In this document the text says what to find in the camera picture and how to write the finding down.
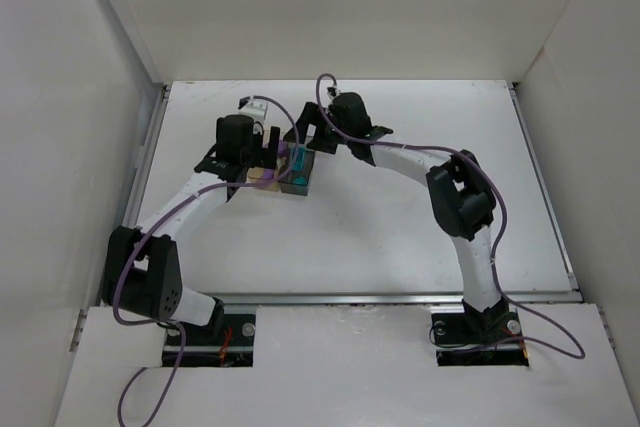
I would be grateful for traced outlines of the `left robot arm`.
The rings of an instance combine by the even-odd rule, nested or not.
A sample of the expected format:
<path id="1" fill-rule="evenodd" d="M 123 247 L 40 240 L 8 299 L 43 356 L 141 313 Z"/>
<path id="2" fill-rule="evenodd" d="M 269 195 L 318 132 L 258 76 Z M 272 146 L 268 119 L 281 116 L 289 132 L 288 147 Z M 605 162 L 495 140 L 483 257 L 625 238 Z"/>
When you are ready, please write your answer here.
<path id="1" fill-rule="evenodd" d="M 222 303 L 184 284 L 179 246 L 246 185 L 250 169 L 277 167 L 279 142 L 278 127 L 264 131 L 243 114 L 219 118 L 215 144 L 178 193 L 140 225 L 119 226 L 111 233 L 102 301 L 161 323 L 217 329 Z"/>

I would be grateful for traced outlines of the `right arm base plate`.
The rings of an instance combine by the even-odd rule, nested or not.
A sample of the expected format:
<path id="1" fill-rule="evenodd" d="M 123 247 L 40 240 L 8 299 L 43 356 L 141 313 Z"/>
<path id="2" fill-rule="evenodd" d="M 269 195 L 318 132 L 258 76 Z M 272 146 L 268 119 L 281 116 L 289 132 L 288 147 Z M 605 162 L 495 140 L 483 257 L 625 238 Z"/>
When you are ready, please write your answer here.
<path id="1" fill-rule="evenodd" d="M 509 310 L 489 326 L 482 326 L 464 311 L 433 311 L 429 330 L 439 367 L 528 367 L 516 311 Z"/>

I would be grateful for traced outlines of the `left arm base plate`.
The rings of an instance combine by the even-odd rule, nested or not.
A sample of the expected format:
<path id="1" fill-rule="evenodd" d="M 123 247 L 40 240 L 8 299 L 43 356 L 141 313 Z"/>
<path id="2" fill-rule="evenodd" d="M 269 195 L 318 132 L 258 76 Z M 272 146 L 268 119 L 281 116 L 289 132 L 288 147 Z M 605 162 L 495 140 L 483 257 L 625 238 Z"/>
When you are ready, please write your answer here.
<path id="1" fill-rule="evenodd" d="M 222 324 L 211 330 L 185 324 L 186 343 L 179 363 L 185 368 L 252 367 L 256 312 L 225 313 Z"/>

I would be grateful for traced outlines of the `teal lego brick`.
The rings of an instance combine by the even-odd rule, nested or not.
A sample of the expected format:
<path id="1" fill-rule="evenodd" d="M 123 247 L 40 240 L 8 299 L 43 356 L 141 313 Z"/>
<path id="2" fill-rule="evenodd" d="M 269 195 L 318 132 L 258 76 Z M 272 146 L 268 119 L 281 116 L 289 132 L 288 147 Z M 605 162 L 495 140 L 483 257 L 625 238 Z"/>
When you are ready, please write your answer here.
<path id="1" fill-rule="evenodd" d="M 304 169 L 306 159 L 306 149 L 304 147 L 296 148 L 293 152 L 290 172 L 292 175 L 300 175 Z"/>

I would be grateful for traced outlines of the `teal lego plate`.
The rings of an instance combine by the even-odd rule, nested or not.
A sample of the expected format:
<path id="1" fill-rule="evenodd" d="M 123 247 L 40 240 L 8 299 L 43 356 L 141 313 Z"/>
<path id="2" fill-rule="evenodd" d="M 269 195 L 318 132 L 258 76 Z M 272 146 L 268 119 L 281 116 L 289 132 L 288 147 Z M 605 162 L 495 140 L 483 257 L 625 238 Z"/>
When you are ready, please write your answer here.
<path id="1" fill-rule="evenodd" d="M 297 175 L 292 178 L 291 183 L 296 186 L 308 186 L 309 177 L 306 175 Z"/>

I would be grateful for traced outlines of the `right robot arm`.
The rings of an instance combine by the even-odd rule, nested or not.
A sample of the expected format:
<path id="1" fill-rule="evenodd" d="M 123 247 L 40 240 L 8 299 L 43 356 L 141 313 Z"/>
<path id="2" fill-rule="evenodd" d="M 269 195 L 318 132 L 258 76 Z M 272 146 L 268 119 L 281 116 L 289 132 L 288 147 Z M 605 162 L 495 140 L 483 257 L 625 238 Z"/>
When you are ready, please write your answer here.
<path id="1" fill-rule="evenodd" d="M 285 140 L 304 140 L 310 126 L 315 133 L 309 149 L 333 154 L 344 144 L 356 159 L 427 188 L 434 219 L 454 244 L 463 279 L 460 339 L 451 343 L 491 343 L 508 306 L 496 288 L 490 264 L 496 200 L 474 168 L 473 154 L 463 150 L 444 158 L 442 150 L 429 153 L 409 148 L 392 129 L 372 123 L 362 97 L 354 92 L 337 93 L 326 109 L 306 103 Z"/>

